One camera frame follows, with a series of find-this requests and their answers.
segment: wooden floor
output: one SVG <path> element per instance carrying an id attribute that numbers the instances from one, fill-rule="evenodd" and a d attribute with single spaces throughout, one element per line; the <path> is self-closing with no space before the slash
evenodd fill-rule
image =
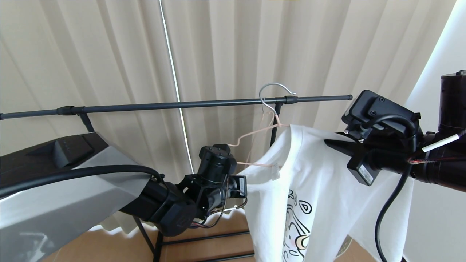
<path id="1" fill-rule="evenodd" d="M 153 243 L 157 231 L 145 226 Z M 229 218 L 222 219 L 217 226 L 210 229 L 188 229 L 176 237 L 165 237 L 164 241 L 224 234 L 247 230 L 246 218 L 237 212 Z M 161 260 L 163 262 L 194 262 L 205 259 L 220 258 L 229 255 L 242 255 L 253 252 L 249 234 L 216 238 L 189 243 L 164 246 Z M 129 236 L 123 232 L 109 234 L 105 230 L 88 231 L 49 256 L 46 262 L 151 262 L 152 253 L 138 229 Z M 242 258 L 233 262 L 252 262 L 254 258 Z M 336 262 L 374 262 L 375 260 L 355 241 L 348 250 L 335 260 Z"/>

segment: graphic design on shirt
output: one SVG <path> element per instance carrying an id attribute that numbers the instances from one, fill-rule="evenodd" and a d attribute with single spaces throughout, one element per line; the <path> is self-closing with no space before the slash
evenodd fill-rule
<path id="1" fill-rule="evenodd" d="M 299 217 L 312 212 L 307 201 L 299 200 L 293 190 L 288 192 L 287 222 L 283 239 L 283 261 L 303 261 L 311 231 L 299 220 Z"/>

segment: curtain fold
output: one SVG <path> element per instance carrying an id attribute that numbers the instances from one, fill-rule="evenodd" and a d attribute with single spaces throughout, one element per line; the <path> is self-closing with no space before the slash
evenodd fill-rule
<path id="1" fill-rule="evenodd" d="M 269 82 L 298 96 L 370 89 L 403 104 L 420 76 L 455 0 L 89 0 L 0 1 L 1 112 L 65 105 L 258 97 Z M 176 85 L 161 16 L 171 44 Z M 278 86 L 266 97 L 286 95 Z M 342 131 L 348 101 L 285 105 L 281 121 Z M 256 130 L 261 106 L 183 109 L 192 168 L 199 150 L 235 144 Z M 191 173 L 178 110 L 89 115 L 97 132 L 138 163 L 178 182 Z M 271 120 L 270 114 L 262 127 Z M 0 153 L 85 132 L 79 117 L 0 123 Z M 233 154 L 252 161 L 270 132 L 244 138 Z M 106 229 L 135 224 L 116 214 Z"/>

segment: hanger hook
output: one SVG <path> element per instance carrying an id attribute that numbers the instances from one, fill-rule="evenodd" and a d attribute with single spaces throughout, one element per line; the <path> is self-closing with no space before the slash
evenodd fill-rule
<path id="1" fill-rule="evenodd" d="M 278 85 L 280 87 L 282 87 L 284 90 L 286 90 L 289 94 L 292 94 L 292 95 L 296 95 L 296 93 L 290 91 L 290 89 L 288 89 L 285 85 L 283 84 L 280 84 L 280 83 L 268 83 L 268 84 L 265 84 L 260 90 L 259 90 L 259 99 L 262 101 L 262 113 L 264 113 L 264 106 L 270 108 L 270 110 L 272 110 L 274 112 L 275 115 L 277 115 L 277 111 L 275 111 L 275 109 L 273 107 L 271 107 L 270 105 L 268 105 L 267 103 L 265 103 L 265 98 L 262 98 L 262 96 L 260 95 L 260 93 L 262 92 L 262 90 L 264 90 L 264 88 L 266 88 L 267 86 L 269 85 Z"/>

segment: clothing rack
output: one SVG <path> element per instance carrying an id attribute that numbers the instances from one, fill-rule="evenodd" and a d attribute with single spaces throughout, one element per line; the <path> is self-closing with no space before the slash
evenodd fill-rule
<path id="1" fill-rule="evenodd" d="M 299 102 L 318 102 L 318 101 L 339 101 L 339 100 L 352 100 L 352 95 L 346 96 L 325 96 L 325 97 L 295 97 L 295 96 L 284 96 L 275 98 L 265 98 L 264 102 L 269 104 L 275 104 L 275 111 L 277 115 L 280 114 L 281 107 L 284 104 L 294 104 Z M 145 103 L 145 104 L 125 104 L 125 105 L 103 105 L 103 106 L 63 106 L 52 110 L 37 110 L 37 111 L 25 111 L 16 113 L 0 113 L 0 120 L 20 118 L 20 117 L 36 117 L 36 116 L 75 116 L 78 115 L 81 118 L 82 123 L 86 126 L 88 132 L 94 132 L 94 127 L 88 117 L 88 113 L 103 113 L 103 112 L 121 112 L 121 111 L 139 111 L 139 110 L 159 110 L 159 109 L 182 109 L 182 108 L 199 108 L 199 107 L 217 107 L 217 106 L 233 106 L 233 105 L 254 105 L 262 104 L 262 101 L 258 98 L 252 99 L 231 99 L 231 100 L 210 100 L 210 101 L 191 101 L 191 102 L 173 102 L 173 103 Z M 277 135 L 277 127 L 272 129 L 272 135 L 270 138 L 270 146 L 275 142 Z M 141 231 L 145 241 L 151 249 L 154 259 L 153 262 L 160 261 L 160 255 L 162 247 L 166 245 L 187 243 L 192 241 L 201 241 L 206 239 L 229 237 L 235 235 L 248 234 L 249 231 L 241 231 L 228 234 L 218 234 L 205 237 L 196 237 L 190 239 L 183 239 L 177 241 L 165 241 L 164 236 L 160 233 L 157 235 L 155 245 L 150 240 L 146 230 L 144 229 L 141 220 L 138 217 L 133 217 L 137 224 L 137 227 Z M 222 258 L 202 260 L 199 262 L 218 262 L 232 259 L 239 259 L 245 257 L 254 256 L 254 252 L 243 255 L 232 255 Z"/>

